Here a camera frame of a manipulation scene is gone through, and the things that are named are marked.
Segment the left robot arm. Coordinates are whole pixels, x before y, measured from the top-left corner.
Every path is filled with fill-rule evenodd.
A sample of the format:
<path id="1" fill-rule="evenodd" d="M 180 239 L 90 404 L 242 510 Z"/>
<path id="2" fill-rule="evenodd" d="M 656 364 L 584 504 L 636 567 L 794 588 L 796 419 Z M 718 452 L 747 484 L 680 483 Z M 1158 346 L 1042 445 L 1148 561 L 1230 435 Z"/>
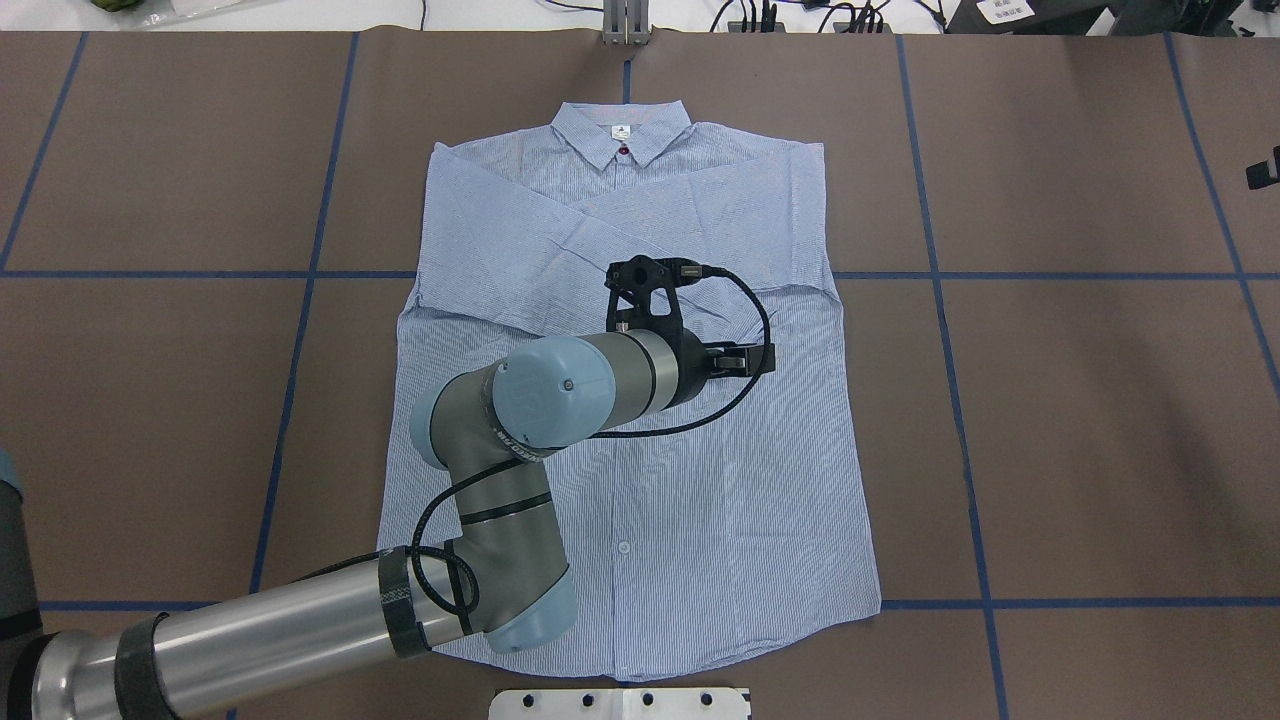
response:
<path id="1" fill-rule="evenodd" d="M 111 635 L 50 632 L 29 580 L 3 624 L 5 719 L 196 719 L 477 635 L 532 650 L 577 614 L 548 460 L 692 400 L 708 383 L 756 388 L 771 333 L 701 342 L 621 323 L 550 336 L 439 379 L 399 419 L 396 524 L 376 550 L 238 600 L 155 611 Z"/>

